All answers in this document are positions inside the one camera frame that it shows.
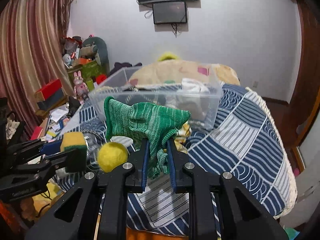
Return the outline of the pink rabbit toy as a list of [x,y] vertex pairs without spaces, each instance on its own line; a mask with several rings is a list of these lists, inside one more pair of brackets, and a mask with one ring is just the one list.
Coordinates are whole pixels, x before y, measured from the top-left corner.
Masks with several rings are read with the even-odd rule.
[[86,100],[88,97],[88,87],[84,82],[81,71],[74,72],[74,94],[79,100]]

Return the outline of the green knitted glove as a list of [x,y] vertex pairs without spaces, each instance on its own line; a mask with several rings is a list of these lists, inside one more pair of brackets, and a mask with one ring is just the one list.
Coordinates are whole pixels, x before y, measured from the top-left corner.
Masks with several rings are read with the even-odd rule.
[[148,178],[155,179],[161,173],[169,173],[168,155],[164,149],[167,141],[176,137],[178,131],[189,120],[189,111],[150,102],[139,102],[129,106],[108,96],[104,101],[104,112],[107,140],[115,136],[128,137],[133,140],[135,148],[139,149],[142,140],[148,139]]

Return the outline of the red plush item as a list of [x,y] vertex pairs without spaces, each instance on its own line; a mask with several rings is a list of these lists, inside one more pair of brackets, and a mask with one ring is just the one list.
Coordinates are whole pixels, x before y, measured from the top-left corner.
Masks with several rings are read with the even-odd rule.
[[107,75],[100,74],[99,76],[96,77],[96,83],[99,85],[106,79],[107,79]]

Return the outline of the yellow felt ball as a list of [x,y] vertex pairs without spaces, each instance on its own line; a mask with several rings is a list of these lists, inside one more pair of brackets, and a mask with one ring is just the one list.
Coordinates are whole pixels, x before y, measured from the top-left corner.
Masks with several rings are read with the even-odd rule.
[[109,173],[128,160],[127,148],[117,142],[103,144],[97,153],[97,162],[102,171]]

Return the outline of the green cardboard box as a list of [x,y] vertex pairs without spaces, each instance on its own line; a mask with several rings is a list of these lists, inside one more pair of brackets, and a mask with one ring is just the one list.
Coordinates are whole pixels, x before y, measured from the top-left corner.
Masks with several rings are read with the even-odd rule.
[[96,61],[91,61],[84,65],[78,65],[73,68],[69,68],[67,70],[69,80],[71,84],[74,84],[74,72],[81,72],[81,76],[85,82],[89,81],[90,79],[93,82],[96,81],[97,76],[104,74],[106,75],[106,69],[100,66]]

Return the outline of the floral fabric scrunchie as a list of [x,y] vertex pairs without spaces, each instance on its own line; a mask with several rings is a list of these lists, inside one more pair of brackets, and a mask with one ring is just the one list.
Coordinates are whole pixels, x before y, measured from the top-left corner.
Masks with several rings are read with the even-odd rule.
[[192,129],[188,122],[184,123],[181,129],[176,133],[175,137],[175,146],[176,149],[185,154],[188,153],[187,148],[185,147],[186,140],[191,136]]

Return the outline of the wooden door frame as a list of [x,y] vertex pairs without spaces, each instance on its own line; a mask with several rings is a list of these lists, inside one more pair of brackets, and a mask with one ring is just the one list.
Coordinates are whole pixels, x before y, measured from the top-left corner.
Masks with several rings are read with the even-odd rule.
[[319,113],[319,2],[296,0],[301,31],[298,75],[289,103],[265,98],[285,150],[295,156]]

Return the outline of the white cloth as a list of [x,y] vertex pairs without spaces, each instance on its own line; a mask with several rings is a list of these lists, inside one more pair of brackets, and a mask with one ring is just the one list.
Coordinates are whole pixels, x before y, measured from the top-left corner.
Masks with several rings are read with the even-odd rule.
[[175,106],[178,109],[189,111],[191,118],[204,121],[210,109],[210,91],[200,81],[183,78],[181,89],[177,91]]

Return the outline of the small wall monitor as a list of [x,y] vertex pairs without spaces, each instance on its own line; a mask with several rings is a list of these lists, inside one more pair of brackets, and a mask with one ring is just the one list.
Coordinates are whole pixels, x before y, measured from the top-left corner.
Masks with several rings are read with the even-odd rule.
[[187,5],[182,1],[153,3],[154,24],[187,23]]

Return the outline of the yellow green sponge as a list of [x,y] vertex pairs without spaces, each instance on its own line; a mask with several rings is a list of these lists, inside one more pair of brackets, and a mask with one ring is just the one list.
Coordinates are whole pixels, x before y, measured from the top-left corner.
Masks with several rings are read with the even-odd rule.
[[83,133],[65,133],[60,145],[60,151],[69,152],[66,159],[66,172],[75,173],[85,170],[87,161],[87,144]]

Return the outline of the dark purple clothing pile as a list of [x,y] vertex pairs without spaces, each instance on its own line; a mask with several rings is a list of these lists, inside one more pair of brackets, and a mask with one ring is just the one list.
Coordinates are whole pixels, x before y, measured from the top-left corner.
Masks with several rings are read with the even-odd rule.
[[123,63],[115,62],[114,63],[114,68],[110,71],[109,76],[113,75],[114,73],[119,71],[121,68],[130,68],[130,67],[139,67],[139,66],[142,66],[141,62],[139,62],[139,63],[137,63],[135,65],[132,65],[129,62],[123,62]]

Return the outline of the striped red-brown curtain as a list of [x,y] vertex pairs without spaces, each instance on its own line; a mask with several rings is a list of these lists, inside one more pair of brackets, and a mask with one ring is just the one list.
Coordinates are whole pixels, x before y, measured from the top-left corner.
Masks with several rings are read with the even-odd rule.
[[1,12],[1,96],[25,121],[31,137],[40,124],[34,93],[59,79],[65,94],[73,89],[62,60],[71,0],[9,0]]

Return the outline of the beige fluffy blanket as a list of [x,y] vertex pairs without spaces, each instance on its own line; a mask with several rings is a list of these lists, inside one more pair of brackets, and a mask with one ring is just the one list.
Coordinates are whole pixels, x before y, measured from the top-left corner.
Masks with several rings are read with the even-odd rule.
[[223,64],[204,64],[185,60],[165,60],[142,66],[129,78],[133,86],[180,83],[183,78],[190,78],[202,83],[209,83],[212,75],[231,85],[240,85],[234,69]]

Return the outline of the blue patterned bed cover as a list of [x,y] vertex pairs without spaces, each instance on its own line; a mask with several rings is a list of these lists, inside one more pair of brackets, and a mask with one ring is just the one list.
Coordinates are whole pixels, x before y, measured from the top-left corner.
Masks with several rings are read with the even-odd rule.
[[[294,207],[297,187],[280,134],[265,101],[254,91],[222,84],[212,130],[193,129],[185,147],[193,163],[213,174],[230,172],[275,218]],[[187,194],[175,194],[169,176],[128,197],[129,228],[169,236],[188,234]]]

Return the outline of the clear plastic storage bin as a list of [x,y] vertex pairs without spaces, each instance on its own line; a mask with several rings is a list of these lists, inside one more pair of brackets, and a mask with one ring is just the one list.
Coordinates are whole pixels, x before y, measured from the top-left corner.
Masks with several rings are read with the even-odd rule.
[[[177,91],[181,89],[181,82],[141,86],[129,84],[131,75],[141,67],[121,68],[89,93],[89,99],[101,121],[106,120],[104,101],[108,96],[112,96],[129,106],[138,102],[151,102],[170,108],[177,108],[175,106],[175,98]],[[204,121],[194,120],[190,116],[188,123],[193,129],[212,130],[223,92],[221,83],[215,74],[212,75],[209,83],[204,84],[209,89],[211,98],[208,114]]]

